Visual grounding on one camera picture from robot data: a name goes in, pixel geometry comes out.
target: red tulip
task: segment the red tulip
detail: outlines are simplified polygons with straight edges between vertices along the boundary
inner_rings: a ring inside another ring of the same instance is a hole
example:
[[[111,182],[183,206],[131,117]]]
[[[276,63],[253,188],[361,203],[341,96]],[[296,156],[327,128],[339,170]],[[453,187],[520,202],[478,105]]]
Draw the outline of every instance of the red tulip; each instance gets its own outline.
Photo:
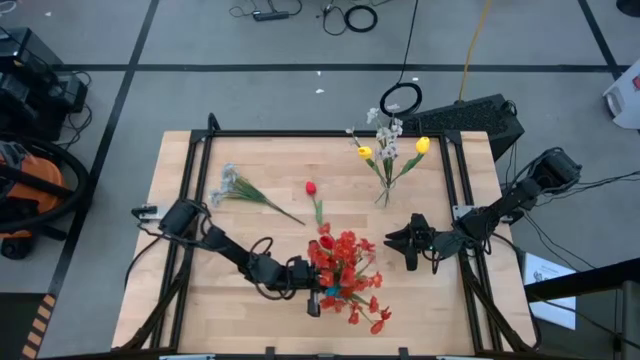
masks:
[[[333,249],[333,245],[336,243],[331,236],[323,235],[320,237],[320,246],[327,250]]]
[[[371,327],[371,333],[373,335],[377,335],[378,333],[380,333],[380,331],[382,331],[383,327],[384,327],[384,320],[378,320]]]
[[[307,194],[313,196],[316,194],[316,191],[318,191],[318,189],[316,188],[316,184],[312,183],[311,181],[307,181]]]
[[[374,313],[377,312],[380,308],[380,304],[378,304],[378,298],[375,296],[371,297],[371,301],[369,302],[369,312]]]

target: electrical cord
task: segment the electrical cord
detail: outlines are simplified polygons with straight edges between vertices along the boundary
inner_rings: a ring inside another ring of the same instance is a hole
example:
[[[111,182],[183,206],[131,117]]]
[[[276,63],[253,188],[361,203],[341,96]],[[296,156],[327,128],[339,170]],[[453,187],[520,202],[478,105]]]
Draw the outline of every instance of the electrical cord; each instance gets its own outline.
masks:
[[[254,12],[258,11],[258,5],[256,5],[255,0],[250,0],[250,1],[251,1],[251,3],[253,4],[253,10],[252,10],[252,11],[250,11],[250,12],[248,12],[248,13],[245,13],[245,12],[244,12],[244,9],[243,9],[241,6],[234,6],[234,7],[232,7],[232,8],[230,8],[230,9],[229,9],[229,15],[231,15],[231,16],[233,16],[233,17],[244,17],[244,16],[251,16],[251,15],[253,15],[253,13],[254,13]],[[234,9],[238,9],[238,10],[240,10],[240,15],[236,15],[236,14],[234,14],[234,13],[233,13],[233,10],[234,10]]]
[[[340,36],[347,31],[347,24],[344,25],[344,28],[338,32],[331,32],[327,29],[327,18],[329,14],[331,14],[334,10],[337,10],[340,13],[340,18],[344,20],[344,11],[339,6],[333,5],[335,0],[331,0],[331,2],[322,8],[322,30],[331,36]]]
[[[261,239],[259,239],[258,241],[256,241],[253,246],[251,246],[251,249],[249,250],[249,271],[251,271],[251,266],[252,263],[254,263],[257,259],[258,259],[258,255],[255,252],[256,247],[258,247],[258,245],[260,245],[261,243],[268,241],[269,244],[267,245],[267,248],[264,249],[261,253],[261,255],[267,255],[270,256],[271,254],[269,253],[269,249],[271,249],[271,245],[273,245],[273,238],[272,237],[263,237]],[[285,263],[285,269],[289,269],[289,264],[294,260],[294,258],[289,258],[289,260],[287,260],[287,262]],[[291,300],[295,295],[296,295],[296,289],[292,289],[292,282],[291,282],[291,272],[287,271],[286,272],[286,276],[287,276],[287,286],[285,287],[285,290],[277,290],[278,295],[277,296],[273,296],[270,295],[268,293],[266,293],[264,290],[262,290],[260,288],[260,284],[257,282],[254,282],[253,285],[256,288],[256,291],[258,291],[258,293],[260,295],[262,295],[264,298],[268,299],[268,300],[272,300],[272,301],[277,301],[277,300]]]
[[[255,12],[258,12],[259,11],[258,5],[256,5],[255,0],[249,0],[249,1],[251,1],[251,4],[253,4],[253,10],[251,10],[250,12],[245,12],[241,6],[234,6],[229,9],[229,15],[235,18],[240,18],[245,16],[251,16]],[[302,0],[297,0],[297,1],[298,1],[298,10],[296,10],[295,12],[289,13],[290,17],[300,14],[300,12],[302,11]],[[273,0],[267,0],[267,5],[269,5],[271,12],[274,12],[274,13],[278,12],[278,10],[276,10],[276,7],[273,5]],[[240,10],[240,14],[237,14],[237,11],[235,11],[236,13],[234,14],[234,10]]]
[[[380,99],[380,106],[379,106],[380,111],[382,111],[383,114],[389,117],[396,117],[396,116],[402,117],[402,116],[413,114],[414,112],[416,112],[416,110],[418,110],[418,108],[420,108],[420,104],[422,104],[422,89],[420,89],[420,86],[418,86],[417,84],[408,83],[408,82],[401,83],[402,77],[404,76],[404,71],[407,67],[407,58],[409,56],[409,49],[411,48],[411,39],[413,38],[413,28],[416,23],[417,13],[418,13],[418,0],[415,1],[415,4],[413,6],[413,16],[411,18],[411,28],[409,30],[409,39],[407,40],[407,48],[404,53],[404,60],[402,62],[402,70],[400,71],[400,77],[398,78],[398,81],[396,82],[395,85],[393,85],[389,90],[387,90],[384,94],[382,94],[382,98]],[[416,101],[413,103],[413,105],[411,105],[406,110],[391,113],[389,110],[387,110],[387,104],[386,104],[387,97],[389,97],[391,93],[393,93],[394,91],[400,88],[413,89],[416,92]]]
[[[544,235],[544,237],[547,238],[547,240],[549,240],[550,243],[552,243],[553,245],[555,245],[556,247],[564,250],[566,253],[568,253],[569,255],[573,256],[574,258],[582,261],[585,265],[587,265],[588,267],[590,267],[591,269],[595,269],[596,267],[593,266],[591,263],[589,263],[588,261],[586,261],[585,259],[581,258],[580,256],[574,254],[573,252],[571,252],[570,250],[562,247],[561,245],[559,245],[558,243],[556,243],[555,241],[551,240],[551,238],[549,237],[549,235],[547,235],[546,232],[544,232],[544,230],[542,230],[542,228],[540,227],[540,225],[538,225],[538,223],[535,222],[535,220],[533,220],[533,217],[531,216],[531,214],[529,212],[526,212],[524,217],[527,219],[527,221],[531,224],[531,226],[533,226],[536,231],[538,231],[538,235],[540,235],[540,233],[542,233]]]
[[[610,178],[605,178],[605,179],[602,179],[602,180],[599,180],[599,181],[587,182],[587,183],[578,183],[577,186],[574,186],[573,188],[568,190],[566,193],[563,193],[563,194],[560,194],[560,195],[557,195],[557,196],[551,196],[549,200],[547,200],[547,201],[545,201],[543,203],[537,204],[535,206],[536,207],[540,207],[540,206],[543,206],[543,205],[547,205],[547,204],[549,204],[550,202],[552,202],[554,200],[566,199],[566,198],[568,198],[570,196],[579,194],[579,193],[581,193],[583,191],[594,189],[594,188],[597,188],[597,187],[600,187],[600,186],[604,186],[604,185],[607,185],[607,184],[611,184],[611,183],[614,183],[614,182],[617,182],[617,181],[630,181],[630,182],[640,181],[640,177],[639,178],[635,178],[635,179],[629,179],[630,177],[633,177],[633,176],[640,176],[640,170],[631,172],[631,173],[626,174],[626,175],[620,175],[620,176],[614,176],[614,177],[610,177]]]
[[[153,240],[152,242],[150,242],[147,246],[144,247],[144,249],[142,249],[142,251],[140,251],[138,253],[138,255],[136,255],[133,260],[131,260],[131,263],[129,263],[129,267],[127,268],[127,273],[124,276],[124,288],[127,288],[127,283],[129,282],[129,275],[131,274],[131,270],[133,270],[133,266],[135,265],[135,263],[138,261],[138,259],[140,259],[140,257],[142,255],[144,255],[144,253],[146,253],[147,251],[149,251],[149,249],[151,249],[153,247],[153,245],[157,244],[158,241],[160,241],[160,239],[162,239],[161,237],[156,237],[155,240]]]
[[[69,122],[69,126],[63,125],[63,127],[67,128],[67,129],[72,129],[75,133],[73,135],[73,137],[71,138],[71,140],[67,141],[67,142],[63,142],[63,143],[58,143],[58,146],[63,147],[65,150],[69,150],[69,148],[71,147],[71,145],[77,143],[78,141],[80,141],[81,138],[81,133],[82,131],[84,131],[87,127],[89,127],[89,125],[91,125],[91,122],[93,121],[93,111],[91,110],[91,108],[89,107],[89,105],[84,104],[83,109],[87,109],[87,117],[85,118],[85,120],[82,122],[82,124],[80,126],[76,126],[73,121],[71,120],[71,114],[67,114],[66,120],[67,122]]]
[[[583,313],[581,313],[581,312],[580,312],[580,311],[578,311],[578,310],[575,310],[575,309],[572,309],[572,308],[569,308],[569,307],[566,307],[566,306],[562,306],[562,305],[559,305],[559,304],[553,303],[553,302],[551,302],[551,301],[543,300],[542,298],[540,298],[540,297],[538,297],[538,296],[535,296],[535,295],[531,295],[531,296],[532,296],[533,298],[535,298],[536,300],[538,300],[538,301],[542,301],[542,302],[544,302],[544,303],[546,303],[546,304],[548,304],[548,305],[555,306],[555,307],[557,307],[557,308],[559,308],[559,309],[563,309],[563,310],[566,310],[566,311],[570,311],[570,312],[572,312],[572,313],[574,313],[574,314],[576,314],[576,315],[580,316],[581,318],[583,318],[584,320],[586,320],[586,321],[587,321],[588,323],[590,323],[591,325],[593,325],[593,326],[597,327],[598,329],[600,329],[600,330],[602,330],[602,331],[605,331],[605,332],[609,333],[610,335],[613,335],[616,339],[620,340],[621,342],[623,342],[623,343],[625,343],[625,344],[627,344],[627,345],[629,345],[629,346],[631,346],[631,347],[633,347],[633,348],[636,348],[636,349],[640,350],[640,344],[638,344],[638,343],[636,343],[636,342],[633,342],[633,341],[631,341],[631,340],[629,340],[629,339],[627,339],[627,338],[623,337],[622,335],[620,335],[620,334],[618,334],[617,332],[615,332],[615,331],[613,331],[613,330],[611,330],[611,329],[607,328],[607,327],[606,327],[606,326],[604,326],[604,325],[601,325],[600,323],[598,323],[598,322],[596,322],[596,321],[592,320],[590,317],[588,317],[588,316],[584,315]]]
[[[484,5],[484,9],[482,10],[482,16],[480,17],[480,23],[476,28],[476,32],[473,34],[473,39],[471,40],[471,45],[469,45],[469,50],[467,50],[467,60],[464,63],[464,72],[462,73],[462,84],[460,85],[460,93],[458,94],[458,101],[462,101],[462,95],[464,94],[464,87],[467,83],[467,74],[469,71],[469,63],[471,62],[471,54],[473,53],[473,48],[476,46],[476,40],[478,40],[478,35],[482,31],[484,27],[484,21],[487,18],[487,14],[489,13],[489,8],[491,7],[491,0],[487,0]]]

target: yellow cable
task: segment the yellow cable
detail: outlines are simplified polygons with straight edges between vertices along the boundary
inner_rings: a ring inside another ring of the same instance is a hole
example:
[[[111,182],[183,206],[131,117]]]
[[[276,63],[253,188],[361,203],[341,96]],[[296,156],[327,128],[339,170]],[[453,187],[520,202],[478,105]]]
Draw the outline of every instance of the yellow cable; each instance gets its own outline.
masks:
[[[487,14],[489,13],[489,8],[491,7],[491,0],[487,0],[487,3],[484,5],[484,10],[482,10],[482,17],[480,18],[480,23],[478,24],[478,28],[476,29],[475,34],[473,34],[473,40],[471,40],[471,45],[469,45],[469,50],[467,51],[467,62],[464,63],[464,74],[462,75],[462,85],[460,86],[460,94],[458,95],[458,100],[462,101],[462,93],[464,93],[464,85],[467,82],[467,71],[469,70],[469,63],[471,62],[471,53],[473,53],[473,47],[476,45],[476,40],[478,39],[478,35],[482,31],[482,27],[484,26],[484,20],[487,18]]]

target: white paper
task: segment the white paper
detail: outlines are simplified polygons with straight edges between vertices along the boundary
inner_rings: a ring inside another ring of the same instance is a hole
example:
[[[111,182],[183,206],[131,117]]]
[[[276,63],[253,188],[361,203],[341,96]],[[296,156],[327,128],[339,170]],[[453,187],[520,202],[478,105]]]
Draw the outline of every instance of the white paper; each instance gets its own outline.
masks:
[[[525,257],[524,284],[532,284],[559,276],[565,276],[575,273],[574,270],[568,269],[562,265],[552,263],[533,254],[527,253]],[[576,298],[562,298],[551,300],[550,302],[570,309],[576,309]],[[537,318],[552,322],[554,324],[566,327],[567,329],[576,329],[576,314],[557,308],[544,302],[531,303],[531,312]]]

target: gray floor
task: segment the gray floor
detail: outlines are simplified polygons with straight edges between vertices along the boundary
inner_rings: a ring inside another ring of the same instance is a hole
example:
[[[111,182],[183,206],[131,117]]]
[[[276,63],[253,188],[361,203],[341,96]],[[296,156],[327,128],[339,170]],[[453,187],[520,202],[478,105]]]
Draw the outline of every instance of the gray floor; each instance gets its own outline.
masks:
[[[266,7],[264,1],[256,1]],[[299,16],[256,23],[227,12],[238,4],[250,9],[248,1],[161,0],[140,64],[402,62],[412,2],[397,0],[378,7],[380,23],[370,33],[332,37],[316,18],[323,2],[302,1]],[[127,64],[150,3],[24,1],[2,16],[0,25],[31,27],[68,64]],[[640,58],[640,20],[622,15],[614,3],[588,1],[617,63],[629,65]],[[421,1],[409,63],[464,63],[483,4]],[[280,0],[276,6],[297,5]],[[340,26],[335,18],[329,20],[328,26]],[[606,65],[576,0],[494,1],[473,63]],[[405,78],[418,78],[425,93],[422,109],[427,110],[456,99],[461,75],[409,72]],[[88,104],[94,122],[72,147],[87,167],[93,163],[123,72],[96,71],[91,76]],[[164,131],[202,127],[210,111],[226,129],[342,129],[376,106],[397,76],[398,72],[369,71],[136,72],[41,355],[109,349],[137,234],[129,210],[147,197]],[[561,146],[584,165],[583,178],[590,181],[640,168],[640,135],[618,128],[603,108],[601,94],[612,81],[608,73],[473,72],[466,98],[502,93],[516,102],[526,130],[518,145],[520,166],[546,148]],[[402,95],[396,99],[401,105],[408,102]],[[501,177],[506,168],[503,158],[498,162]],[[557,243],[602,266],[640,255],[637,203],[637,183],[623,182],[537,208],[533,217]],[[526,251],[562,262],[526,222],[512,230]],[[47,291],[62,245],[43,239],[23,261],[0,258],[0,291]],[[613,327],[614,303],[615,294],[605,293],[579,298],[578,308]],[[547,324],[543,332],[549,351],[611,358],[609,336],[582,321],[575,332]]]

